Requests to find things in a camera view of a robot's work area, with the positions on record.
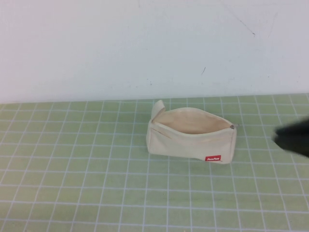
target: black object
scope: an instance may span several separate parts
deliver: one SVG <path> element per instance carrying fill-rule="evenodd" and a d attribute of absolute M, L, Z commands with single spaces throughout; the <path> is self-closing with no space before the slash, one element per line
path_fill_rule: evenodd
<path fill-rule="evenodd" d="M 309 118 L 275 130 L 273 140 L 283 150 L 309 158 Z"/>

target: green cutting mat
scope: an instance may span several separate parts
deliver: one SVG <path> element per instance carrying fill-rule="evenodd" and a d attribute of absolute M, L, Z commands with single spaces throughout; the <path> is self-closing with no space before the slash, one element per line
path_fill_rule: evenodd
<path fill-rule="evenodd" d="M 149 155 L 155 100 L 0 106 L 0 232 L 309 231 L 309 159 L 274 127 L 309 96 L 166 99 L 239 123 L 232 164 Z"/>

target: zipper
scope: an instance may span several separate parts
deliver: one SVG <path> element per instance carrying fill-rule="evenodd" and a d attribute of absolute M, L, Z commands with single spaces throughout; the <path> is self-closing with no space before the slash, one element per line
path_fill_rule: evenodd
<path fill-rule="evenodd" d="M 230 126 L 230 128 L 234 129 L 235 127 L 239 127 L 239 124 L 233 124 Z"/>

